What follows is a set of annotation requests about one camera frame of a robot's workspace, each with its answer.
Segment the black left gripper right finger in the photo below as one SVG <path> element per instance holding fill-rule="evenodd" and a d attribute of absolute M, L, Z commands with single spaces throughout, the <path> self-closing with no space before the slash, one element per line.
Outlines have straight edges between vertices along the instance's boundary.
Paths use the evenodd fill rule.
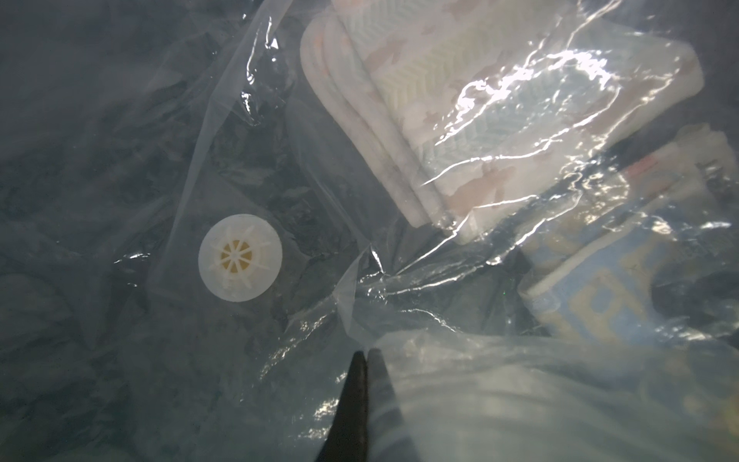
<path fill-rule="evenodd" d="M 418 461 L 419 454 L 406 425 L 382 351 L 368 353 L 368 460 Z"/>

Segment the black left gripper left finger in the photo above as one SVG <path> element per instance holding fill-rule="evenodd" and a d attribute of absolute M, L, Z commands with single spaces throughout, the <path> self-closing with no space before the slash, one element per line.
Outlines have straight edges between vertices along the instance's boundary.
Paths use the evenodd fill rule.
<path fill-rule="evenodd" d="M 363 352 L 351 358 L 331 428 L 317 462 L 365 462 L 368 457 L 368 365 Z"/>

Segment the blue patterned towel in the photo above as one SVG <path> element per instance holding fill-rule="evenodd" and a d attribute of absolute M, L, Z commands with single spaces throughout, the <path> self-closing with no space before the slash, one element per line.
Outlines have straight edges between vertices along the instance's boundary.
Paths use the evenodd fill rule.
<path fill-rule="evenodd" d="M 548 332 L 649 345 L 667 318 L 654 289 L 738 260 L 738 160 L 727 136 L 689 125 L 523 229 L 519 293 Z"/>

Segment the white rabbit patterned towel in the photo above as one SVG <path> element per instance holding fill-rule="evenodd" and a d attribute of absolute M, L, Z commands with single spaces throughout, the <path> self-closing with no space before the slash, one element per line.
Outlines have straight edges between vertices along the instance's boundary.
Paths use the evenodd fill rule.
<path fill-rule="evenodd" d="M 413 227 L 469 242 L 704 86 L 616 1 L 332 1 L 299 57 Z"/>

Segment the white vacuum bag valve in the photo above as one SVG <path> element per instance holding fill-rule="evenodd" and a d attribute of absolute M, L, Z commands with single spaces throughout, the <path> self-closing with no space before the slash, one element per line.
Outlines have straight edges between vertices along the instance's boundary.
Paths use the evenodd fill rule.
<path fill-rule="evenodd" d="M 197 258 L 205 287 L 228 302 L 261 296 L 275 283 L 282 262 L 283 248 L 275 229 L 248 214 L 216 223 L 205 235 Z"/>

